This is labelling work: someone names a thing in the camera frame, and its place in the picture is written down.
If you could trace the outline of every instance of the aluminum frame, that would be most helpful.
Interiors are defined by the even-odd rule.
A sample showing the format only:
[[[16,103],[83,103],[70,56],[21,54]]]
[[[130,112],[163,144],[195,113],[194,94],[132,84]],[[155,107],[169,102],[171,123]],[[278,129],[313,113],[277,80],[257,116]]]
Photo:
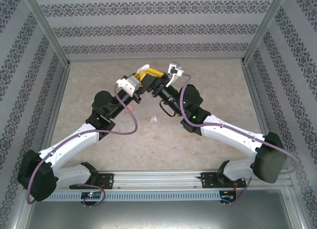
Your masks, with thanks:
[[[47,18],[45,17],[43,10],[41,9],[37,0],[25,0],[28,4],[29,8],[31,9],[33,15],[35,16],[39,26],[43,30],[44,34],[48,38],[51,46],[53,47],[54,51],[56,52],[59,60],[66,66],[69,63],[69,59],[58,41],[56,34],[51,27],[50,23],[48,22]]]
[[[215,172],[216,170],[192,170],[192,171],[101,171],[100,173],[113,173],[113,189],[106,193],[126,192],[212,192],[232,190],[232,188],[202,188],[202,182],[197,177],[202,172]],[[280,175],[275,184],[265,183],[258,178],[253,178],[247,190],[278,189],[281,190],[284,204],[294,229],[307,229],[303,212],[294,190],[290,175]],[[89,190],[62,189],[56,191],[59,194],[69,192],[87,192]],[[26,203],[26,190],[23,190],[18,201],[17,211],[10,229],[24,229],[30,215],[32,205]]]
[[[272,0],[271,5],[268,7],[268,10],[259,25],[259,28],[257,29],[253,39],[251,40],[246,53],[243,56],[244,63],[249,63],[254,52],[256,51],[259,43],[262,40],[262,37],[266,33],[269,25],[273,21],[278,9],[280,8],[281,4],[283,3],[284,0]]]

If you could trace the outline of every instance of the striped wall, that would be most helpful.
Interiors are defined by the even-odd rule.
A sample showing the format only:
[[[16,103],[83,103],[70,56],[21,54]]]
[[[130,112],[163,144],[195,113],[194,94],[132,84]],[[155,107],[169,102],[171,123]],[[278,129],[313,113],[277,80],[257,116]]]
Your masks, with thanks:
[[[243,57],[272,0],[37,0],[70,60]]]
[[[317,0],[284,0],[249,62],[271,131],[300,160],[292,175],[309,228],[317,228]]]
[[[22,156],[38,151],[62,66],[24,0],[0,0],[0,229],[10,222],[21,186]]]

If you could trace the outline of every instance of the robotic arm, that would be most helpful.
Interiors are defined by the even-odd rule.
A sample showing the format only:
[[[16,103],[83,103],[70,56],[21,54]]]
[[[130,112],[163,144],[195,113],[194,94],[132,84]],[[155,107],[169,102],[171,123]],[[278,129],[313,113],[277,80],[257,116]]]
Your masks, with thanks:
[[[170,64],[168,74],[151,69],[149,65],[145,65],[131,76],[124,76],[117,81],[118,87],[121,88],[118,97],[125,105],[128,105],[132,101],[139,104],[141,102],[141,95],[145,92],[151,92],[153,97],[159,96],[161,103],[168,105],[174,111],[174,116],[181,116],[181,90],[178,92],[172,84],[182,74],[183,71],[178,64],[175,63]],[[217,126],[203,125],[197,127],[189,124],[185,119],[182,119],[180,123],[183,127],[191,133],[219,139],[239,149],[248,156],[248,158],[239,161],[223,162],[216,174],[217,177],[215,180],[217,180],[217,183],[220,182],[225,185],[228,182],[236,181],[240,178],[253,176],[257,176],[268,183],[275,183],[286,161],[286,155],[223,126],[230,126],[232,129],[244,132],[249,136],[251,135],[254,139],[262,139],[274,146],[283,148],[279,137],[272,132],[264,136],[230,125],[203,110],[200,107],[202,102],[203,99],[195,86],[188,85],[182,99],[186,117],[190,122],[194,123],[194,125],[217,123]],[[18,181],[25,188],[28,188],[31,175],[36,167],[46,158],[33,178],[31,195],[36,201],[46,199],[56,188],[69,187],[77,183],[87,184],[89,182],[92,185],[96,183],[92,178],[95,169],[89,164],[81,164],[76,167],[61,169],[63,164],[78,152],[102,140],[108,134],[108,132],[102,131],[111,131],[115,126],[112,120],[124,109],[124,106],[119,100],[107,91],[100,91],[95,95],[92,107],[92,114],[86,120],[86,123],[73,134],[39,153],[35,153],[31,150],[24,155]]]

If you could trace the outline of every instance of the purple cable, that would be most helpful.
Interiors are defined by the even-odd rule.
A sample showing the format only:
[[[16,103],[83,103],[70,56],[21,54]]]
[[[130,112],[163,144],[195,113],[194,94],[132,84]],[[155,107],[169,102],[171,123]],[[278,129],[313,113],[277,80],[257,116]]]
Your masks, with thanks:
[[[85,204],[85,202],[86,202],[86,199],[88,199],[88,198],[84,198],[84,201],[83,201],[83,205],[84,205],[84,207],[89,207],[89,208],[93,208],[93,207],[95,207],[95,206],[98,206],[99,204],[101,204],[104,200],[105,200],[105,198],[106,198],[106,192],[105,192],[105,190],[103,189],[103,188],[101,188],[101,187],[99,187],[99,186],[95,186],[95,185],[89,185],[89,184],[84,184],[84,183],[78,183],[78,184],[75,184],[76,186],[84,186],[84,187],[90,187],[90,188],[97,188],[97,189],[100,189],[102,192],[103,192],[103,198],[99,201],[99,202],[97,202],[97,203],[95,203],[94,205],[86,205]]]
[[[194,126],[194,127],[204,127],[204,126],[220,126],[220,127],[224,127],[224,128],[227,128],[227,129],[229,129],[229,130],[231,130],[231,131],[234,131],[234,132],[236,132],[236,133],[239,133],[239,134],[241,134],[241,135],[243,135],[243,136],[245,136],[245,137],[248,137],[248,138],[250,138],[250,139],[252,139],[252,140],[254,140],[254,141],[260,142],[260,143],[262,143],[262,144],[264,144],[264,145],[267,145],[267,146],[269,146],[269,147],[271,147],[271,148],[274,148],[274,149],[276,149],[276,150],[278,150],[278,151],[284,153],[285,155],[289,156],[290,158],[292,158],[292,159],[295,161],[296,167],[295,167],[294,169],[292,169],[291,171],[281,172],[280,174],[293,173],[293,172],[296,172],[296,171],[299,169],[299,160],[298,160],[295,156],[293,156],[291,153],[289,153],[289,152],[283,150],[282,148],[279,148],[279,147],[277,147],[277,146],[274,146],[274,145],[272,145],[272,144],[270,144],[270,143],[267,143],[267,142],[262,141],[262,140],[260,140],[260,139],[254,138],[253,136],[250,136],[250,135],[244,133],[243,131],[239,131],[239,130],[237,130],[237,129],[231,127],[231,126],[222,125],[222,124],[220,124],[220,123],[195,124],[195,123],[190,122],[189,119],[186,117],[186,114],[185,114],[185,111],[184,111],[183,99],[184,99],[185,89],[186,89],[186,87],[187,87],[187,85],[188,85],[188,83],[190,82],[190,80],[191,80],[192,77],[191,77],[189,74],[186,74],[186,73],[183,73],[183,75],[184,75],[184,76],[187,76],[188,79],[187,79],[186,83],[184,84],[184,86],[183,86],[183,88],[182,88],[182,91],[180,92],[179,105],[180,105],[180,110],[181,110],[181,112],[182,112],[183,118],[185,119],[185,121],[186,121],[189,125]]]
[[[75,134],[69,138],[67,138],[66,140],[64,140],[62,143],[60,143],[58,146],[56,146],[51,152],[49,152],[41,161],[40,163],[35,167],[32,176],[30,178],[29,181],[29,185],[28,185],[28,189],[27,189],[27,194],[26,194],[26,202],[28,204],[33,204],[35,202],[35,199],[33,201],[30,200],[30,194],[31,194],[31,188],[32,188],[32,184],[33,184],[33,180],[35,178],[36,173],[38,172],[39,168],[41,167],[41,165],[50,157],[52,156],[54,152],[56,152],[60,147],[62,147],[63,145],[65,145],[67,142],[71,141],[74,138],[80,137],[81,135],[87,134],[87,133],[92,133],[92,132],[104,132],[104,133],[112,133],[112,134],[116,134],[116,135],[131,135],[133,133],[135,133],[138,130],[138,123],[137,120],[135,119],[133,113],[131,112],[131,110],[125,105],[125,103],[119,98],[118,93],[117,93],[117,87],[118,84],[116,84],[114,86],[114,95],[115,97],[118,99],[119,103],[121,103],[123,105],[123,107],[128,111],[128,113],[131,115],[134,124],[135,124],[135,128],[133,131],[130,132],[116,132],[116,131],[108,131],[108,130],[89,130],[89,131],[83,131],[80,132],[78,134]]]

